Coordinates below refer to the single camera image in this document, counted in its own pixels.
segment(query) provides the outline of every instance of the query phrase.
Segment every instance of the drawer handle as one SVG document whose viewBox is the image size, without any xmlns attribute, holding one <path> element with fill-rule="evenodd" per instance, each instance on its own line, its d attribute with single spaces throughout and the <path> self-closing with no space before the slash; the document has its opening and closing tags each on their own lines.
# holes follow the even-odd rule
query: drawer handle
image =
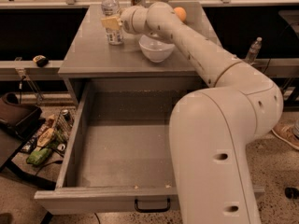
<svg viewBox="0 0 299 224">
<path fill-rule="evenodd" d="M 161 209 L 141 209 L 138 207 L 138 200 L 135 200 L 135 210 L 138 213 L 164 213 L 169 211 L 170 209 L 170 199 L 167 198 L 167 207 Z"/>
</svg>

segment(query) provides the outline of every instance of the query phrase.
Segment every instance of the drawer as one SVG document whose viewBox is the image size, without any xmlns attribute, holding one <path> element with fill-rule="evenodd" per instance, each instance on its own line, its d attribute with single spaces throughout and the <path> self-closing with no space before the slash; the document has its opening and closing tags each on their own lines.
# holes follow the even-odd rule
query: drawer
<svg viewBox="0 0 299 224">
<path fill-rule="evenodd" d="M 56 188 L 35 195 L 52 214 L 179 209 L 168 122 L 176 102 L 201 81 L 141 81 L 86 83 Z"/>
</svg>

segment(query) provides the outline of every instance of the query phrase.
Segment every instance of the white bowl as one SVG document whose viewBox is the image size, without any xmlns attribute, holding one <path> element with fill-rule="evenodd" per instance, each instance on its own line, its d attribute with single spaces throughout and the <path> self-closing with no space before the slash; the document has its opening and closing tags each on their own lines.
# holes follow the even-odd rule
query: white bowl
<svg viewBox="0 0 299 224">
<path fill-rule="evenodd" d="M 146 35 L 139 39 L 139 46 L 142 53 L 154 63 L 160 63 L 170 56 L 175 48 L 174 44 L 167 44 Z"/>
</svg>

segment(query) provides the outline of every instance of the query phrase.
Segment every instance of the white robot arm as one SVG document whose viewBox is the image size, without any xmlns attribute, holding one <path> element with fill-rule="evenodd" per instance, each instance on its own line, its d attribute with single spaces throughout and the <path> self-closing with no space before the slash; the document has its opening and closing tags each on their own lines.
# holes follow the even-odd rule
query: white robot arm
<svg viewBox="0 0 299 224">
<path fill-rule="evenodd" d="M 183 223 L 261 223 L 246 144 L 278 122 L 279 88 L 181 22 L 166 3 L 126 8 L 121 21 L 127 33 L 156 34 L 174 43 L 209 87 L 184 96 L 169 124 Z"/>
</svg>

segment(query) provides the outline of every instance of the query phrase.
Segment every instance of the water bottle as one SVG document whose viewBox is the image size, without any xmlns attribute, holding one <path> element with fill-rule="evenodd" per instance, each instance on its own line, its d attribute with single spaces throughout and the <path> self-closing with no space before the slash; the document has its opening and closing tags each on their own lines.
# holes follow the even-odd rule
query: water bottle
<svg viewBox="0 0 299 224">
<path fill-rule="evenodd" d="M 119 13 L 120 4 L 118 0 L 103 0 L 101 5 L 103 14 L 105 16 L 111 16 Z M 111 45 L 120 45 L 123 43 L 122 30 L 111 30 L 106 28 L 107 41 Z"/>
<path fill-rule="evenodd" d="M 259 51 L 262 47 L 262 38 L 258 37 L 254 42 L 252 42 L 249 52 L 247 53 L 247 56 L 245 58 L 245 62 L 248 64 L 253 64 L 256 57 L 259 54 Z"/>
</svg>

